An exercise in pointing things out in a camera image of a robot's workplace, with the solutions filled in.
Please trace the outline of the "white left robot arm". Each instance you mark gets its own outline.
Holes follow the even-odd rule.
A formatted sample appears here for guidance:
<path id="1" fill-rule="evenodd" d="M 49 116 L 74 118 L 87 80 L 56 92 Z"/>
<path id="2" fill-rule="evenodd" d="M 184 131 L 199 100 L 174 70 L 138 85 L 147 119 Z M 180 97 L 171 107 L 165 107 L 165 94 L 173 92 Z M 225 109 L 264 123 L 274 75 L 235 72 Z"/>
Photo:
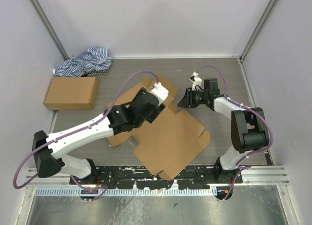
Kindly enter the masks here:
<path id="1" fill-rule="evenodd" d="M 78 159 L 69 152 L 98 139 L 108 138 L 152 123 L 165 108 L 168 90 L 157 83 L 151 91 L 141 88 L 132 101 L 110 107 L 92 120 L 58 133 L 34 134 L 32 150 L 37 174 L 48 178 L 63 173 L 82 179 L 86 184 L 97 181 L 98 172 L 90 159 Z"/>

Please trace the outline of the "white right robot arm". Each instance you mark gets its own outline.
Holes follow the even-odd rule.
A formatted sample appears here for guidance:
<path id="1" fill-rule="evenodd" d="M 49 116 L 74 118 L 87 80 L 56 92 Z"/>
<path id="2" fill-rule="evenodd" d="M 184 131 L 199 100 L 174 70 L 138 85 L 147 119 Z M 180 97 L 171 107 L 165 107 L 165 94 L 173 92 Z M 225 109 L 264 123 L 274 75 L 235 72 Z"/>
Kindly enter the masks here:
<path id="1" fill-rule="evenodd" d="M 190 76 L 192 86 L 186 88 L 182 108 L 206 105 L 212 111 L 224 115 L 231 121 L 231 142 L 228 151 L 219 157 L 213 167 L 213 176 L 219 183 L 226 183 L 252 152 L 267 147 L 270 143 L 268 128 L 264 124 L 262 108 L 250 108 L 235 103 L 220 93 L 216 78 L 202 80 L 194 73 Z"/>

